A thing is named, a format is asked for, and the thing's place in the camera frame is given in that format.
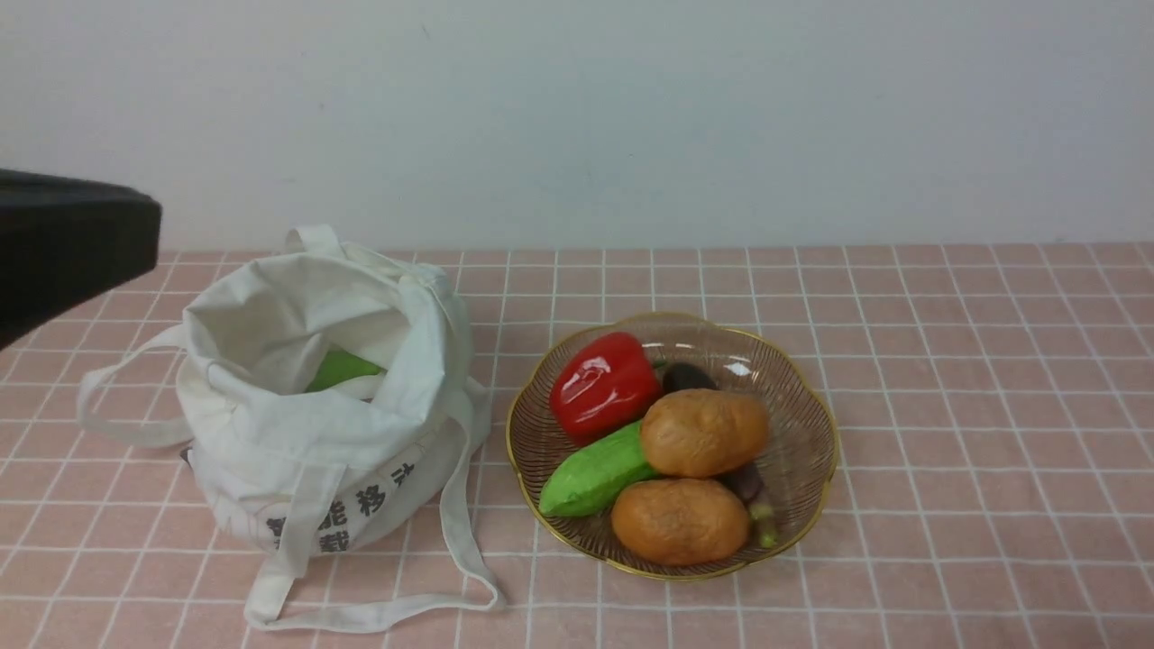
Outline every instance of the white wall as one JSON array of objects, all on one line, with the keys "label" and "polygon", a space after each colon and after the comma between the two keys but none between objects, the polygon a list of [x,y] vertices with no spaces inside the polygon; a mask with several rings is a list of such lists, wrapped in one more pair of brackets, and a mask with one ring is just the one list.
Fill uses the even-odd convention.
[{"label": "white wall", "polygon": [[1154,2],[0,0],[0,166],[195,248],[1154,238]]}]

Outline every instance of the green cucumber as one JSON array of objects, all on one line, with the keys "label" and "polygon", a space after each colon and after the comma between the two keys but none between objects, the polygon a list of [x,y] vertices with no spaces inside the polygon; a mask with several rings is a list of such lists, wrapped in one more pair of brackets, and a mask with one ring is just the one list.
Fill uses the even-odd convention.
[{"label": "green cucumber", "polygon": [[331,349],[324,355],[324,360],[316,368],[313,382],[305,388],[306,393],[319,393],[327,390],[338,383],[344,383],[350,379],[359,376],[374,376],[381,373],[381,368],[364,358],[355,357],[342,349]]},{"label": "green cucumber", "polygon": [[634,422],[562,462],[538,508],[546,516],[589,516],[613,505],[627,486],[657,476],[642,453],[642,423]]}]

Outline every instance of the gold bowl rim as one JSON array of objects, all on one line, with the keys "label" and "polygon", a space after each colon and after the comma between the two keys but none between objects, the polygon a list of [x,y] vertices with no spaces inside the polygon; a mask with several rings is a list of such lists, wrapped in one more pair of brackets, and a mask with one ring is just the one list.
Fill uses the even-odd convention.
[{"label": "gold bowl rim", "polygon": [[[737,335],[741,335],[741,336],[748,336],[750,338],[754,338],[754,340],[760,342],[764,345],[770,346],[771,349],[773,349],[774,351],[777,351],[778,353],[780,353],[781,357],[785,358],[786,363],[789,364],[789,368],[793,370],[793,373],[801,381],[802,388],[804,388],[805,391],[809,394],[809,396],[814,397],[814,400],[817,402],[817,404],[822,406],[822,411],[825,413],[826,419],[829,419],[829,422],[830,422],[830,428],[833,431],[833,462],[830,463],[830,471],[825,476],[825,479],[822,483],[822,497],[818,499],[818,502],[817,502],[817,512],[814,513],[814,515],[805,523],[805,525],[801,529],[801,531],[797,532],[789,540],[787,540],[785,543],[781,543],[781,544],[778,544],[774,547],[770,549],[769,553],[765,554],[764,557],[760,557],[760,558],[755,559],[752,561],[741,561],[741,562],[737,562],[737,564],[735,564],[733,566],[728,566],[726,568],[722,568],[720,570],[714,570],[712,573],[706,573],[704,575],[662,575],[662,574],[658,574],[658,573],[651,573],[651,572],[647,572],[647,570],[642,570],[642,569],[635,568],[632,566],[627,566],[625,564],[621,564],[620,561],[614,561],[613,559],[608,559],[608,558],[605,558],[605,557],[599,557],[599,555],[597,555],[597,554],[594,554],[594,553],[592,553],[592,552],[590,552],[587,550],[585,550],[580,545],[574,543],[568,537],[565,537],[563,534],[561,534],[560,531],[557,531],[557,529],[554,528],[553,524],[549,523],[549,521],[537,508],[537,505],[533,503],[533,499],[529,494],[529,488],[525,487],[525,478],[524,478],[524,476],[522,476],[520,467],[517,464],[517,458],[516,458],[516,456],[514,456],[514,453],[512,453],[512,413],[514,413],[514,410],[517,409],[517,404],[520,402],[522,396],[525,395],[525,390],[529,389],[530,383],[532,383],[533,380],[537,378],[537,373],[540,372],[540,370],[541,370],[541,364],[545,363],[545,359],[548,358],[553,352],[555,352],[557,350],[557,348],[560,348],[561,345],[568,343],[570,340],[572,340],[572,338],[575,338],[577,336],[584,335],[584,334],[589,334],[590,331],[599,331],[601,329],[613,329],[613,328],[621,327],[621,326],[623,326],[625,323],[629,323],[629,322],[636,322],[638,320],[649,320],[649,319],[653,319],[653,318],[670,316],[670,315],[677,316],[677,318],[684,318],[687,320],[696,320],[697,322],[699,322],[702,324],[706,324],[709,327],[713,327],[714,329],[719,329],[721,331],[728,331],[728,333],[737,334]],[[778,345],[771,343],[770,341],[766,341],[765,338],[763,338],[762,336],[758,336],[756,334],[750,334],[749,331],[743,331],[741,329],[734,329],[732,327],[721,327],[720,324],[714,324],[713,322],[710,322],[709,320],[705,320],[704,318],[698,318],[697,315],[694,315],[691,313],[682,313],[682,312],[675,312],[675,311],[655,311],[655,312],[642,313],[642,314],[638,314],[638,315],[632,315],[632,316],[629,316],[629,318],[624,318],[622,320],[617,320],[616,322],[612,322],[612,323],[607,323],[607,324],[597,324],[594,327],[589,327],[586,329],[582,329],[579,331],[575,331],[572,334],[569,334],[564,338],[557,341],[553,346],[550,346],[548,349],[548,351],[546,351],[545,353],[542,353],[540,360],[538,360],[537,365],[533,367],[533,372],[530,374],[529,381],[525,383],[525,386],[523,386],[519,390],[517,390],[517,396],[512,400],[512,403],[509,404],[509,412],[505,413],[505,453],[509,455],[509,464],[512,467],[514,473],[517,475],[517,486],[520,488],[520,495],[522,495],[522,498],[525,499],[525,503],[529,506],[530,512],[533,513],[533,516],[538,520],[538,522],[540,522],[541,525],[545,527],[545,529],[549,530],[549,532],[554,537],[556,537],[557,540],[560,540],[561,543],[564,543],[569,547],[572,547],[577,552],[580,552],[582,554],[584,554],[584,555],[586,555],[586,557],[589,557],[591,559],[595,559],[598,561],[602,561],[605,564],[608,564],[608,565],[613,566],[614,568],[617,568],[619,570],[622,570],[622,572],[625,572],[625,573],[629,573],[629,574],[632,574],[632,575],[643,576],[643,577],[647,577],[647,579],[652,579],[652,580],[658,580],[658,581],[696,582],[696,581],[705,581],[705,580],[710,580],[710,579],[714,579],[714,577],[720,577],[720,576],[724,576],[724,575],[728,575],[728,574],[735,573],[735,572],[737,572],[737,570],[740,570],[742,568],[745,568],[748,566],[752,566],[755,564],[760,564],[762,561],[766,561],[769,559],[772,559],[772,558],[777,557],[778,554],[781,554],[786,550],[789,550],[790,547],[793,547],[794,545],[796,545],[797,542],[800,542],[802,538],[804,538],[804,536],[807,534],[809,534],[810,530],[814,529],[814,525],[817,524],[817,521],[822,517],[822,514],[825,512],[825,506],[826,506],[826,502],[827,502],[827,500],[830,498],[830,490],[831,490],[831,487],[833,485],[833,477],[837,473],[838,463],[841,461],[841,434],[838,431],[838,422],[837,422],[837,419],[833,418],[833,413],[830,412],[830,406],[826,405],[825,400],[823,400],[820,395],[818,395],[816,391],[814,391],[814,388],[811,388],[809,386],[809,382],[805,380],[805,375],[802,374],[801,371],[797,368],[797,364],[794,363],[793,358],[790,358],[789,355],[786,353],[785,350],[782,350]]]}]

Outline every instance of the grid pattern tablecloth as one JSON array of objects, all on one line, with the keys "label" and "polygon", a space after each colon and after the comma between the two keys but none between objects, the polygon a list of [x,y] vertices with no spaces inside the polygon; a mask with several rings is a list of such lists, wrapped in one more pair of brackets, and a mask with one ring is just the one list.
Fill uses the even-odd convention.
[{"label": "grid pattern tablecloth", "polygon": [[[0,352],[0,647],[1154,646],[1154,245],[418,253],[466,296],[473,375],[495,388],[469,493],[511,607],[388,636],[247,631],[261,555],[216,532],[173,453],[73,422],[85,371],[252,256],[166,255]],[[517,388],[560,337],[646,311],[759,333],[832,405],[834,493],[780,559],[667,585],[576,554],[524,507],[503,445]],[[148,355],[98,410],[179,415],[175,365]],[[291,609],[430,590],[472,591],[432,506],[315,560]]]}]

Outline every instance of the fake vegetable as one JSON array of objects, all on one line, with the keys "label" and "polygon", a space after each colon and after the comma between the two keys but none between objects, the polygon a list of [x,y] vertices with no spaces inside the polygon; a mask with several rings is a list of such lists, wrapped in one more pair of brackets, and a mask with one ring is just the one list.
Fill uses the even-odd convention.
[{"label": "fake vegetable", "polygon": [[375,376],[381,368],[372,363],[355,357],[347,351],[334,349],[324,355],[324,360],[316,370],[313,382],[305,388],[306,393],[319,393],[332,386],[344,383],[359,376]]},{"label": "fake vegetable", "polygon": [[[661,387],[666,394],[684,389],[718,389],[709,374],[688,363],[675,363],[667,367]],[[778,530],[773,524],[773,502],[770,501],[757,465],[749,462],[718,476],[718,479],[745,505],[757,544],[766,549],[773,547],[778,542]]]},{"label": "fake vegetable", "polygon": [[645,460],[666,476],[711,478],[733,471],[770,441],[760,400],[718,390],[665,395],[642,419]]},{"label": "fake vegetable", "polygon": [[549,393],[549,408],[570,441],[582,447],[639,419],[660,396],[640,341],[615,331],[565,365]]},{"label": "fake vegetable", "polygon": [[744,507],[715,480],[638,483],[617,497],[610,521],[622,545],[662,566],[725,559],[749,537]]},{"label": "fake vegetable", "polygon": [[629,485],[654,477],[642,454],[640,423],[634,422],[565,458],[541,488],[538,507],[546,516],[589,516]]}]

